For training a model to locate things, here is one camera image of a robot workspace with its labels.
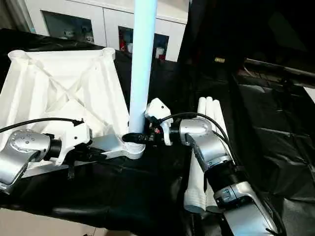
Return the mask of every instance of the white frame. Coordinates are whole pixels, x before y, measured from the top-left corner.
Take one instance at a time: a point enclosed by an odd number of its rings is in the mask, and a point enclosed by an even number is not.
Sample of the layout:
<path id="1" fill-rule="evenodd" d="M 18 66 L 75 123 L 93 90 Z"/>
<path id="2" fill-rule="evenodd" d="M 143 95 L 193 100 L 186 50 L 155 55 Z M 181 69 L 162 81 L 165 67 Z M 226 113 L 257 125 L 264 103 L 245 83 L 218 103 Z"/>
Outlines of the white frame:
<path id="1" fill-rule="evenodd" d="M 49 36 L 43 11 L 89 19 L 92 25 L 94 44 L 106 46 L 103 9 L 68 0 L 25 0 L 31 20 L 37 34 Z"/>
<path id="2" fill-rule="evenodd" d="M 104 8 L 107 46 L 119 50 L 118 26 L 133 29 L 133 14 Z M 156 19 L 156 33 L 169 37 L 166 60 L 177 61 L 186 25 Z"/>

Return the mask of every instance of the glass cabinet door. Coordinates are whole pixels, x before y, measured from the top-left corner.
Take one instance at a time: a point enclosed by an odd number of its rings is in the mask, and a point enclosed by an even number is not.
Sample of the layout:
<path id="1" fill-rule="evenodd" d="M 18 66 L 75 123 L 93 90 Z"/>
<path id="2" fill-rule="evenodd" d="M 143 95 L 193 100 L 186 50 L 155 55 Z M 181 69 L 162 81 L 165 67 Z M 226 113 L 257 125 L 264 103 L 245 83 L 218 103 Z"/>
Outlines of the glass cabinet door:
<path id="1" fill-rule="evenodd" d="M 103 8 L 68 0 L 25 0 L 37 34 L 106 46 Z"/>
<path id="2" fill-rule="evenodd" d="M 118 32 L 119 50 L 132 53 L 133 29 L 118 26 Z M 156 59 L 165 60 L 168 38 L 169 37 L 166 35 L 155 33 L 152 53 L 153 57 L 155 57 Z"/>
<path id="3" fill-rule="evenodd" d="M 50 36 L 94 43 L 91 20 L 49 11 L 42 14 Z"/>

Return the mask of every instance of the white 3d-printed part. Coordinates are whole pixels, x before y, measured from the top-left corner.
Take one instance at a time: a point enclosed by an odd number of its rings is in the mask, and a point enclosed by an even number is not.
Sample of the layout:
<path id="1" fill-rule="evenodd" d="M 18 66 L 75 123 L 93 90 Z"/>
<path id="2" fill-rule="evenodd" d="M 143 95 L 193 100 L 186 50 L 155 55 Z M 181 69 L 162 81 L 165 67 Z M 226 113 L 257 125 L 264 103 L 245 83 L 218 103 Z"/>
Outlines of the white 3d-printed part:
<path id="1" fill-rule="evenodd" d="M 93 136 L 128 132 L 129 114 L 114 65 L 115 50 L 24 52 L 8 54 L 11 66 L 1 94 L 0 127 L 46 117 L 81 120 Z M 50 121 L 29 124 L 39 133 L 56 138 L 72 129 L 71 122 Z M 14 130 L 0 134 L 0 150 Z M 30 163 L 24 176 L 51 170 L 49 161 Z"/>

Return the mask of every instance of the floor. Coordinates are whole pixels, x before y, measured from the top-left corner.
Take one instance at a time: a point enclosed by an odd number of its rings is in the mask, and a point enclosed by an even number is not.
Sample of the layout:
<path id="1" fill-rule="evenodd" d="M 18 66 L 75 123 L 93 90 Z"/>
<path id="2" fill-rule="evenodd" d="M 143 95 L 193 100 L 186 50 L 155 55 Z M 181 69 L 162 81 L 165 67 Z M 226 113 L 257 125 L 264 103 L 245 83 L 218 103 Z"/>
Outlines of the floor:
<path id="1" fill-rule="evenodd" d="M 135 236 L 127 231 L 109 231 L 88 225 L 0 209 L 1 236 Z"/>

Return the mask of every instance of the black cable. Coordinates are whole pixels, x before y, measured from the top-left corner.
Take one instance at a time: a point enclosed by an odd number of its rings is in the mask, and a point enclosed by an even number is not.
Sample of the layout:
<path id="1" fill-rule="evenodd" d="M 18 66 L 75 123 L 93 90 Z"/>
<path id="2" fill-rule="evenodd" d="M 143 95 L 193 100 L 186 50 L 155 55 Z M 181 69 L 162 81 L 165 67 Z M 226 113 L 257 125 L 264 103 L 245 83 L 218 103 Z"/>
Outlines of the black cable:
<path id="1" fill-rule="evenodd" d="M 75 120 L 75 119 L 68 119 L 68 118 L 40 118 L 40 119 L 31 119 L 31 120 L 27 120 L 24 122 L 20 122 L 20 123 L 16 123 L 7 127 L 4 127 L 2 129 L 0 129 L 0 133 L 5 132 L 7 130 L 10 129 L 14 129 L 16 127 L 22 126 L 22 125 L 26 125 L 26 124 L 32 124 L 32 123 L 36 123 L 36 122 L 42 122 L 42 121 L 51 121 L 51 120 L 59 120 L 59 121 L 68 121 L 68 122 L 72 122 L 74 124 L 74 126 L 82 124 L 83 121 L 80 120 Z"/>
<path id="2" fill-rule="evenodd" d="M 181 113 L 173 114 L 173 115 L 164 117 L 162 119 L 158 119 L 157 123 L 161 124 L 163 121 L 166 121 L 167 119 L 182 117 L 182 116 L 199 116 L 199 117 L 203 117 L 203 118 L 211 121 L 221 131 L 221 134 L 223 135 L 224 139 L 226 141 L 228 141 L 228 137 L 227 137 L 226 133 L 223 131 L 221 126 L 214 119 L 212 119 L 212 118 L 210 118 L 204 114 L 198 113 L 198 112 L 181 112 Z"/>
<path id="3" fill-rule="evenodd" d="M 182 113 L 177 113 L 177 114 L 173 114 L 173 115 L 170 115 L 170 116 L 167 116 L 167 117 L 164 117 L 162 119 L 159 119 L 157 120 L 157 123 L 158 124 L 161 124 L 163 121 L 167 120 L 167 119 L 171 119 L 171 118 L 177 118 L 177 117 L 183 117 L 183 116 L 199 116 L 199 117 L 203 117 L 207 120 L 209 120 L 210 122 L 212 122 L 218 129 L 219 131 L 221 132 L 222 135 L 220 135 L 219 133 L 213 131 L 213 133 L 215 135 L 217 135 L 223 142 L 225 142 L 228 146 L 228 148 L 230 149 L 230 152 L 231 152 L 231 155 L 232 155 L 232 158 L 234 159 L 234 161 L 238 161 L 238 159 L 236 158 L 236 155 L 235 153 L 233 152 L 233 149 L 232 149 L 232 146 L 231 146 L 231 143 L 226 135 L 226 133 L 223 131 L 222 127 L 215 121 L 213 120 L 212 118 L 204 115 L 204 114 L 201 114 L 201 113 L 197 113 L 197 112 L 182 112 Z M 276 216 L 276 219 L 278 220 L 278 230 L 280 229 L 280 232 L 279 233 L 276 233 L 270 229 L 266 229 L 267 232 L 275 235 L 275 236 L 286 236 L 286 230 L 285 230 L 285 227 L 284 227 L 284 224 L 283 224 L 283 221 L 281 220 L 281 217 L 279 216 L 279 214 L 277 213 L 277 211 L 274 209 L 274 207 L 268 203 L 268 201 L 266 201 L 262 196 L 260 196 L 260 198 L 263 199 L 264 203 L 270 208 L 270 210 L 273 212 L 273 214 Z"/>
<path id="4" fill-rule="evenodd" d="M 232 145 L 231 145 L 231 143 L 230 143 L 226 133 L 222 129 L 222 127 L 214 119 L 212 119 L 212 118 L 210 118 L 210 117 L 208 117 L 208 116 L 206 116 L 204 114 L 201 114 L 201 113 L 198 113 L 198 112 L 182 112 L 182 113 L 177 113 L 177 114 L 173 114 L 173 115 L 164 117 L 162 119 L 158 119 L 157 123 L 161 124 L 163 121 L 166 121 L 167 119 L 176 118 L 176 117 L 183 117 L 183 116 L 199 116 L 199 117 L 203 117 L 203 118 L 209 120 L 210 122 L 212 122 L 219 129 L 219 131 L 221 132 L 222 136 L 220 134 L 218 134 L 217 132 L 214 132 L 214 134 L 216 134 L 219 138 L 221 138 L 227 144 L 228 148 L 230 149 L 230 152 L 231 152 L 233 160 L 235 162 L 238 161 L 237 158 L 236 158 L 235 153 L 233 152 Z"/>

